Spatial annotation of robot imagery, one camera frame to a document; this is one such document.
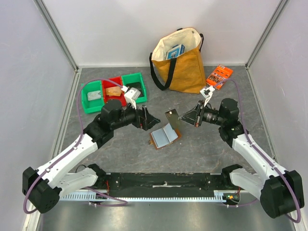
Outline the brown leather card holder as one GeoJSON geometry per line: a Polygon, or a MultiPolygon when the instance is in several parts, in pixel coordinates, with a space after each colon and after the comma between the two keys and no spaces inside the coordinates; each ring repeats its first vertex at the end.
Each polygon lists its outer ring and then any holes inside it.
{"type": "Polygon", "coordinates": [[[182,137],[180,130],[173,129],[170,123],[150,133],[150,140],[155,149],[161,149],[182,137]]]}

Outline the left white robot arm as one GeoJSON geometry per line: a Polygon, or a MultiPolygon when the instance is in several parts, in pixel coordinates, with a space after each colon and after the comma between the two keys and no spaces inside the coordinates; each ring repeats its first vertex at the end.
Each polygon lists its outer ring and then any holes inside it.
{"type": "Polygon", "coordinates": [[[105,172],[96,164],[79,173],[68,172],[81,160],[105,145],[114,136],[114,130],[132,124],[149,130],[160,120],[148,112],[146,106],[138,108],[129,103],[125,108],[118,100],[107,102],[94,120],[81,130],[78,138],[55,158],[37,169],[28,167],[22,174],[23,209],[26,214],[30,202],[34,211],[46,213],[61,197],[76,190],[93,186],[101,189],[106,183],[105,172]]]}

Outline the black credit card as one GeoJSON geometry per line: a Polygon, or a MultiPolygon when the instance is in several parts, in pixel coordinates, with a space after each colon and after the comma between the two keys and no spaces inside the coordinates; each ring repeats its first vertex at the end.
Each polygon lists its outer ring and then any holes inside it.
{"type": "Polygon", "coordinates": [[[171,127],[175,130],[180,132],[181,127],[181,120],[179,120],[179,115],[176,109],[171,109],[167,112],[165,112],[165,116],[167,117],[167,120],[171,127]]]}

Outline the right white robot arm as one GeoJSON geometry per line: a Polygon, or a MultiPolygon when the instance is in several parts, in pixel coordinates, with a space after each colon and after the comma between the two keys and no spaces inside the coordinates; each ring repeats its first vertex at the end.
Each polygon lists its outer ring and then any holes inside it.
{"type": "Polygon", "coordinates": [[[300,209],[305,205],[300,174],[295,170],[288,171],[266,154],[240,122],[239,113],[237,101],[226,98],[217,110],[207,106],[205,101],[199,101],[179,119],[195,127],[200,127],[204,122],[218,125],[222,140],[254,169],[255,174],[238,164],[223,168],[220,177],[223,188],[229,190],[238,186],[246,190],[260,201],[271,218],[295,211],[297,218],[294,222],[298,223],[301,220],[300,209]]]}

